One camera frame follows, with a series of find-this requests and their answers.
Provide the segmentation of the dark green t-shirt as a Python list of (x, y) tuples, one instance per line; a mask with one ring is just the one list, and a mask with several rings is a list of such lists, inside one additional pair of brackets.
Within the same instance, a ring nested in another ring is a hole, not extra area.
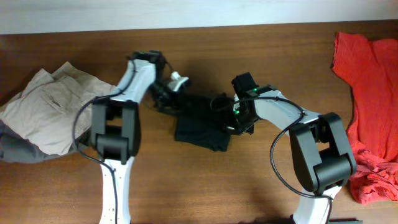
[(158, 112), (177, 118), (176, 141), (225, 152), (231, 139), (228, 127), (234, 127), (232, 102), (224, 93), (213, 99), (180, 93), (169, 99), (159, 98), (155, 107)]

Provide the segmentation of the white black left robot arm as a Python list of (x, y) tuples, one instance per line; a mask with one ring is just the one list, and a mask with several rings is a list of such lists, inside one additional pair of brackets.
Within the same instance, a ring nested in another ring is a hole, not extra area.
[(91, 143), (98, 152), (103, 177), (100, 224), (131, 222), (130, 176), (141, 144), (139, 105), (150, 93), (157, 109), (172, 106), (188, 82), (176, 71), (163, 80), (164, 68), (170, 66), (160, 51), (134, 52), (116, 89), (92, 104)]

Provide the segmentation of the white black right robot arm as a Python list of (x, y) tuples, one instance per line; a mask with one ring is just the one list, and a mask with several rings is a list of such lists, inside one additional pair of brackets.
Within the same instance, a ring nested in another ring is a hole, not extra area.
[[(280, 129), (271, 144), (269, 159), (277, 178), (300, 196), (292, 223), (331, 223), (334, 198), (357, 171), (341, 118), (336, 113), (306, 110), (270, 85), (235, 84), (233, 88), (236, 95), (229, 108), (239, 125), (263, 119)], [(284, 180), (274, 161), (276, 144), (283, 135), (290, 139), (294, 172), (301, 190)]]

